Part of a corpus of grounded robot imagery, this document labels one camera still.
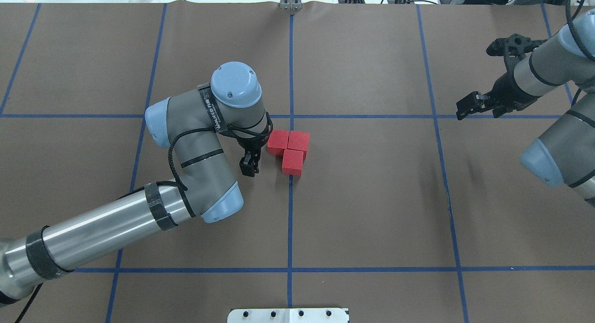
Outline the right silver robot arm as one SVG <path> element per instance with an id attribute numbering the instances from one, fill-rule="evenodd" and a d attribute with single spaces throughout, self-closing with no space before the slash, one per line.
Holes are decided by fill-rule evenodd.
<path id="1" fill-rule="evenodd" d="M 513 33 L 486 48 L 503 60 L 504 73 L 488 92 L 470 92 L 456 118 L 489 112 L 494 118 L 553 104 L 552 123 L 523 150 L 519 162 L 549 187 L 568 187 L 594 205 L 594 8 L 571 7 L 566 23 L 548 39 Z"/>

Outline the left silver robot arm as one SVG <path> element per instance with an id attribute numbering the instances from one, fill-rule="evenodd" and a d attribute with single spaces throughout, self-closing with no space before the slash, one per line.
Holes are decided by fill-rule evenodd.
<path id="1" fill-rule="evenodd" d="M 273 129 L 252 67 L 227 62 L 210 82 L 149 106 L 145 123 L 168 149 L 172 179 L 151 182 L 121 198 L 26 237 L 1 243 L 1 306 L 9 306 L 46 281 L 194 217 L 225 219 L 244 206 L 239 183 L 219 136 L 244 149 L 244 176 L 259 173 L 261 149 Z"/>

